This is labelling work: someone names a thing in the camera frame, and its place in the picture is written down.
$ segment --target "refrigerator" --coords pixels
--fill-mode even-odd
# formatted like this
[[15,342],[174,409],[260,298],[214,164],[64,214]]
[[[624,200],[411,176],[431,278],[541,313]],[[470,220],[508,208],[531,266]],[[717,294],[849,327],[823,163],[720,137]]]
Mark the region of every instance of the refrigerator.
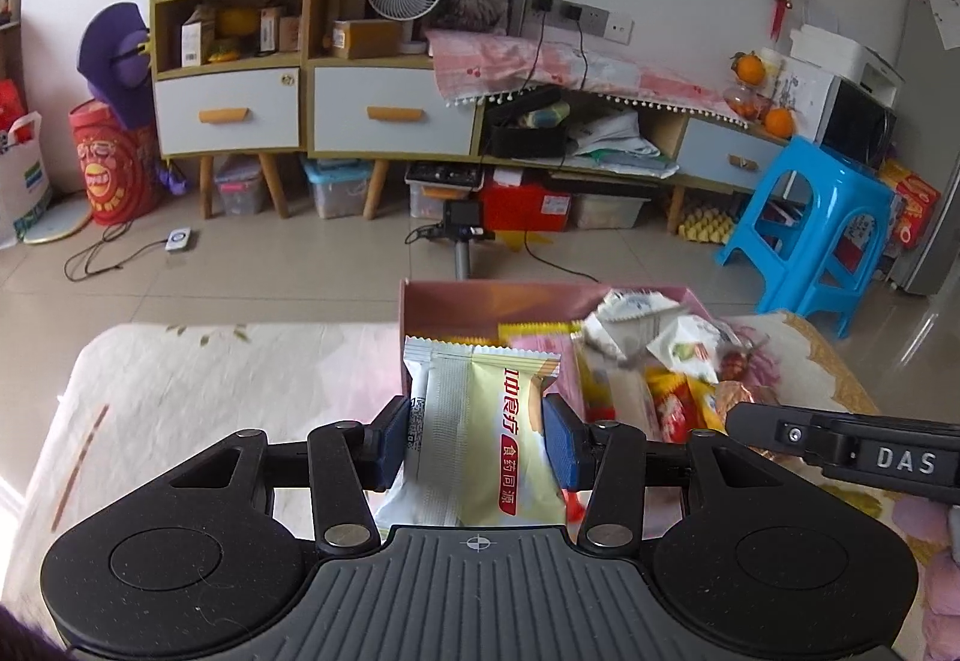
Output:
[[933,295],[960,253],[960,49],[944,49],[929,0],[908,0],[896,70],[896,156],[940,191],[918,245],[896,260],[890,280],[906,292]]

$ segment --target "pink box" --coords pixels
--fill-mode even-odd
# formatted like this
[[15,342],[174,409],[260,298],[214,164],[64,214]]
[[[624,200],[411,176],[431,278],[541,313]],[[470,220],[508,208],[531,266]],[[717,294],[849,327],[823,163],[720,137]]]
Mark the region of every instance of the pink box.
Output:
[[410,391],[410,377],[403,366],[406,335],[428,338],[478,336],[496,338],[500,323],[569,322],[583,320],[611,289],[659,292],[685,304],[691,313],[710,315],[688,287],[669,284],[634,286],[623,284],[557,282],[415,282],[400,284],[400,376]]

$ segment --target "white shopping bag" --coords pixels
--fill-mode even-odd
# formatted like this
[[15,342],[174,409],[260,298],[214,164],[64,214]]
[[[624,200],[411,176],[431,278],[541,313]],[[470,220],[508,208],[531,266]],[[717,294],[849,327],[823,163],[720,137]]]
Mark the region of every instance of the white shopping bag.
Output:
[[0,248],[12,244],[40,219],[53,194],[40,156],[40,114],[21,116],[8,131],[11,142],[17,129],[31,126],[28,142],[0,147]]

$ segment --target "red bucket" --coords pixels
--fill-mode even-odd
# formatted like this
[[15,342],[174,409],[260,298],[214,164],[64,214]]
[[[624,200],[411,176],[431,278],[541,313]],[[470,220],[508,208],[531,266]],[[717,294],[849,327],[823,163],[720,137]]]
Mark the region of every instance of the red bucket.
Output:
[[124,130],[106,103],[88,100],[70,112],[70,127],[95,222],[119,225],[157,207],[154,126]]

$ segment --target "stack of papers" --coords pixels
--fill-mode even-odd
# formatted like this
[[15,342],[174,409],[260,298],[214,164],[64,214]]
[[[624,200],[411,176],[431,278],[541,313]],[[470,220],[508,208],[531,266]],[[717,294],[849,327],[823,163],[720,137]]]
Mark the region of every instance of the stack of papers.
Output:
[[601,118],[571,126],[569,136],[576,145],[566,158],[570,167],[659,179],[680,170],[640,135],[637,112],[630,109],[611,108]]

